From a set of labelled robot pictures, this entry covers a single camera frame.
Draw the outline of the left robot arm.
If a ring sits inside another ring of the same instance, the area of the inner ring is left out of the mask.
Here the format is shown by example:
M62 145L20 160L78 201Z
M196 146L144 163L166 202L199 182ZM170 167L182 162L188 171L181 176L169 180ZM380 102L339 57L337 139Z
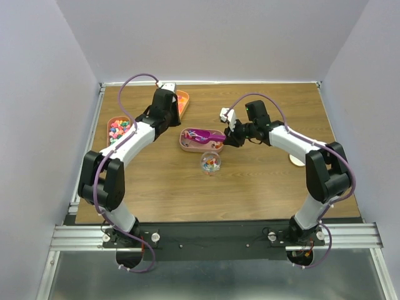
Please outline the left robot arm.
M125 167L168 128L180 124L176 85L163 84L154 92L151 105L123 137L100 152L89 151L84 156L78 196L92 204L117 231L117 240L123 246L131 247L141 241L138 219L123 201Z

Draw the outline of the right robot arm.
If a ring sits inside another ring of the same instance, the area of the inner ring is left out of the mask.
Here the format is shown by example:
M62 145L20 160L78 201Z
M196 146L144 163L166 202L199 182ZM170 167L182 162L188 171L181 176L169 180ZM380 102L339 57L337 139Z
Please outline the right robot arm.
M242 123L233 108L223 108L220 120L227 124L225 145L241 147L245 141L258 141L286 151L306 167L308 195L301 209L290 218L287 238L303 244L316 231L322 217L350 188L354 179L343 147L324 144L293 131L284 121L272 121L262 100L245 105L249 121Z

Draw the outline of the magenta plastic scoop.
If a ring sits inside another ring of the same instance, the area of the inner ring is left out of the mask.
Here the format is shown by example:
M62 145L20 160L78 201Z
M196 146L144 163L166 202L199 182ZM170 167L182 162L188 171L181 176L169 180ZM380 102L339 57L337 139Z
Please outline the magenta plastic scoop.
M210 141L223 143L226 139L225 135L213 134L202 129L189 129L185 136L199 144L207 144Z

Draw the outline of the pink tray of lollipops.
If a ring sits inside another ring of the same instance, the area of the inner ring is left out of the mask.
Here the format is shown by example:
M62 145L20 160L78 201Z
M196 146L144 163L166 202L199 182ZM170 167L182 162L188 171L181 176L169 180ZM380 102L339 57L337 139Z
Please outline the pink tray of lollipops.
M207 144L199 144L195 141L190 140L185 136L187 131L189 129L198 129L198 128L192 128L188 127L186 129L183 129L181 131L180 137L179 137L179 144L182 148L182 150L187 151L187 152L194 152L194 153L205 153L208 151L214 151L216 153L221 152L223 150L223 142L213 142L210 141ZM221 134L224 135L221 131L214 130L214 129L203 129L206 131L210 131L213 134Z

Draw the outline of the orange tray of star candies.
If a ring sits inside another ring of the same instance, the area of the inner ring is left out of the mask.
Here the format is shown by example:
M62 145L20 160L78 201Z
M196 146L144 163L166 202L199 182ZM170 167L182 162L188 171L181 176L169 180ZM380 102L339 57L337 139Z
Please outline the orange tray of star candies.
M187 92L182 91L182 90L177 90L176 95L177 95L177 106L178 106L179 118L180 118L180 120L182 120L184 113L186 112L186 110L189 106L190 96Z

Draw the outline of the white round lid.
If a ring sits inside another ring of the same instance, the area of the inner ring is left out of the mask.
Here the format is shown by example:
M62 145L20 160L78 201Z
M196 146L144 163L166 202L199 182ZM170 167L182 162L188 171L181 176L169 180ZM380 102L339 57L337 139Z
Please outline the white round lid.
M294 164L294 165L297 166L297 167L302 168L302 167L305 166L305 164L304 164L300 159L296 158L295 156L293 156L293 155L291 155L291 154L289 155L289 160L290 160L290 162L291 162L292 164Z

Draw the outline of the clear plastic cup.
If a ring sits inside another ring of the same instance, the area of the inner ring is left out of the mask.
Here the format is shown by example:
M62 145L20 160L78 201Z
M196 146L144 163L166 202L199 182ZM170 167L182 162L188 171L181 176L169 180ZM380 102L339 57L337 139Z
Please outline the clear plastic cup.
M204 174L214 175L221 168L221 158L214 151L204 152L201 156L200 166Z

